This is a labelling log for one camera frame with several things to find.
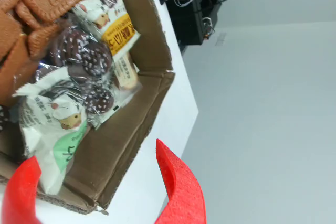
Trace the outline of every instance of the white surface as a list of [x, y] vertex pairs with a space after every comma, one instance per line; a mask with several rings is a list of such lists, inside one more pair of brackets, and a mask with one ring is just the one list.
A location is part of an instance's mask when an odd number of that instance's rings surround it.
[[187, 48], [200, 113], [182, 160], [209, 224], [335, 223], [335, 37], [336, 23], [216, 29]]
[[216, 27], [332, 22], [333, 3], [336, 0], [228, 0], [218, 12]]
[[109, 215], [93, 212], [84, 216], [38, 200], [37, 217], [42, 223], [150, 224], [156, 221], [166, 197], [156, 162], [156, 139], [161, 139], [177, 156], [181, 156], [198, 109], [166, 6], [160, 5], [159, 0], [155, 0], [155, 3], [173, 57], [176, 78], [160, 108], [151, 133], [144, 140], [108, 208]]

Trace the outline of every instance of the cardboard flap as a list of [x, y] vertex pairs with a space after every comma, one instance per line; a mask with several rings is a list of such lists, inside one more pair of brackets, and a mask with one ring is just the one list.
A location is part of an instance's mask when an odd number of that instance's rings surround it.
[[[140, 75], [142, 90], [97, 131], [90, 131], [79, 145], [73, 167], [65, 179], [68, 188], [93, 200], [99, 198], [135, 134], [138, 134], [136, 139], [140, 143], [148, 134], [148, 132], [145, 132], [145, 135], [139, 134], [139, 128], [144, 123], [148, 124], [145, 119], [162, 90], [162, 84], [168, 89], [173, 78], [174, 73], [167, 73], [167, 76], [163, 77], [162, 74], [156, 77]], [[155, 117], [156, 114], [151, 117], [149, 128]]]
[[134, 27], [141, 34], [131, 49], [134, 63], [140, 70], [172, 70], [170, 50], [154, 0], [124, 0], [124, 3]]

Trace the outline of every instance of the snack package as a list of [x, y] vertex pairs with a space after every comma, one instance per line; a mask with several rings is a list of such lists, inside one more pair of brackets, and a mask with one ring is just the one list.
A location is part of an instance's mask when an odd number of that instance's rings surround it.
[[18, 89], [26, 97], [19, 108], [19, 124], [25, 155], [36, 156], [47, 194], [58, 194], [68, 163], [87, 131], [87, 115], [81, 91], [68, 69], [51, 71], [36, 83]]
[[140, 37], [123, 0], [82, 0], [72, 11], [97, 40], [105, 41], [117, 62]]
[[[78, 84], [85, 99], [88, 121], [97, 129], [125, 106], [142, 86], [128, 54], [124, 61], [121, 58], [122, 64], [116, 65], [106, 43], [97, 41], [71, 22], [72, 26], [52, 40], [45, 60], [52, 66], [68, 67], [70, 78]], [[124, 75], [122, 84], [127, 88], [121, 89], [116, 76]]]

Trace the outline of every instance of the cardboard box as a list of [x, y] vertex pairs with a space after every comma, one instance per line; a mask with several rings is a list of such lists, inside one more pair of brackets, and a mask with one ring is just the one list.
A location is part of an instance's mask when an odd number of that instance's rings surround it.
[[[97, 131], [80, 143], [73, 167], [57, 197], [38, 197], [70, 210], [87, 214], [99, 205], [107, 209], [144, 138], [154, 123], [174, 73], [170, 50], [153, 0], [124, 0], [137, 31], [142, 35], [131, 50], [140, 69], [143, 89]], [[0, 182], [17, 168], [22, 153], [18, 125], [0, 134]]]

